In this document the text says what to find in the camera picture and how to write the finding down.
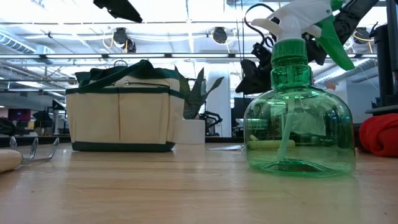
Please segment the green plastic spray bottle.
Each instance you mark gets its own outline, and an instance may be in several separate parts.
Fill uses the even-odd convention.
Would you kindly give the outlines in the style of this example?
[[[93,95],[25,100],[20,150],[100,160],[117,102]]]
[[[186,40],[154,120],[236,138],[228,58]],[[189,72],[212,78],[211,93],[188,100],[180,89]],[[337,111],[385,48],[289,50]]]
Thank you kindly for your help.
[[[352,70],[333,26],[342,0],[294,0],[252,25],[275,35],[271,90],[244,115],[250,167],[279,175],[325,177],[355,170],[353,121],[338,96],[315,88],[305,34],[343,70]]]

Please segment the black background monitor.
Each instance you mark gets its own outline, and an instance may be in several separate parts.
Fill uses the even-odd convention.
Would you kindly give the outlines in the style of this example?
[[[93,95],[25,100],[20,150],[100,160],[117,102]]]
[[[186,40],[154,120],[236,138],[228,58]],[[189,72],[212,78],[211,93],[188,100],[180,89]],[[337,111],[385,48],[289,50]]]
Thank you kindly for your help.
[[[234,98],[234,108],[231,113],[232,132],[234,137],[243,137],[243,118],[250,102],[251,99],[246,97]]]

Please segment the red black gardening glove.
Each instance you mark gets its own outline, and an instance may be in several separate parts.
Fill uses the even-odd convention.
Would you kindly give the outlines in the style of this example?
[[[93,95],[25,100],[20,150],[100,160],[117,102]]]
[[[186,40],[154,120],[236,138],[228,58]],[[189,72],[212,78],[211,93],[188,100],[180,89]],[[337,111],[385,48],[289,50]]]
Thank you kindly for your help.
[[[379,157],[398,157],[398,113],[373,116],[359,129],[360,149]]]

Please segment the dark red background screen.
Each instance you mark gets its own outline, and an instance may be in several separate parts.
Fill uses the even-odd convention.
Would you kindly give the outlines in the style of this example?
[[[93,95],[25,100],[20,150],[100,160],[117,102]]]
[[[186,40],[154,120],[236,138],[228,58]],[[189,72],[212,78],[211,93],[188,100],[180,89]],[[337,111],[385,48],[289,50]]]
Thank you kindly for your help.
[[[7,118],[11,121],[30,121],[31,109],[8,109]]]

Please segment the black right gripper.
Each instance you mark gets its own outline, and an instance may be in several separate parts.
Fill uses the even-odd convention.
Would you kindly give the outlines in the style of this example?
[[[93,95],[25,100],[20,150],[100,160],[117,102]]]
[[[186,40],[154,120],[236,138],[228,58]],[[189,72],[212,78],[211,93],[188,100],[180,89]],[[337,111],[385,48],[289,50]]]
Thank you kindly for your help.
[[[244,78],[236,87],[236,93],[250,95],[271,90],[272,53],[260,43],[253,45],[251,53],[259,60],[259,66],[248,59],[241,61]]]

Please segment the beige green gardening bag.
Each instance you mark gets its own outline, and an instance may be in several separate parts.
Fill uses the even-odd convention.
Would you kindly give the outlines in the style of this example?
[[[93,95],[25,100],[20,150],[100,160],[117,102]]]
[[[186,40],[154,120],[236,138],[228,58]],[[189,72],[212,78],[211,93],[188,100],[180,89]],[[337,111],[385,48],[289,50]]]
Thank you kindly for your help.
[[[90,152],[169,152],[177,141],[185,95],[179,73],[147,60],[77,72],[66,90],[72,148]]]

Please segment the hand rake wooden handle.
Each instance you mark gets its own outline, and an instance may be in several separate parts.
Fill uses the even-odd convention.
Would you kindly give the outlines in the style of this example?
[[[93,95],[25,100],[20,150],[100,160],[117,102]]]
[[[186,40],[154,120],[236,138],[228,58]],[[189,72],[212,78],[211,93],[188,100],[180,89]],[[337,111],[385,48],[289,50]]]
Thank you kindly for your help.
[[[9,141],[10,149],[0,149],[0,173],[14,170],[19,166],[25,164],[35,164],[50,161],[53,158],[59,143],[60,139],[55,138],[48,156],[43,158],[36,158],[35,156],[39,146],[39,139],[34,138],[32,145],[30,146],[29,157],[24,157],[22,153],[17,150],[18,144],[16,138],[14,136],[11,136]]]

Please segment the snake plant in white pot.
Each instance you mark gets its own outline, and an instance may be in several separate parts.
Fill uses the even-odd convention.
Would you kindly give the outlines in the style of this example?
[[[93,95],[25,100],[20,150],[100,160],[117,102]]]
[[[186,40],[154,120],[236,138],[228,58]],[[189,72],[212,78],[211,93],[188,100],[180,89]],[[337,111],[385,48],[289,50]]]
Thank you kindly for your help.
[[[206,103],[208,95],[221,85],[224,78],[219,77],[208,90],[206,87],[203,90],[203,83],[205,83],[203,68],[190,88],[189,79],[184,77],[177,67],[174,67],[174,70],[178,75],[180,91],[185,95],[183,119],[178,125],[177,144],[204,144],[205,121],[197,119],[197,116],[199,116],[201,106]]]

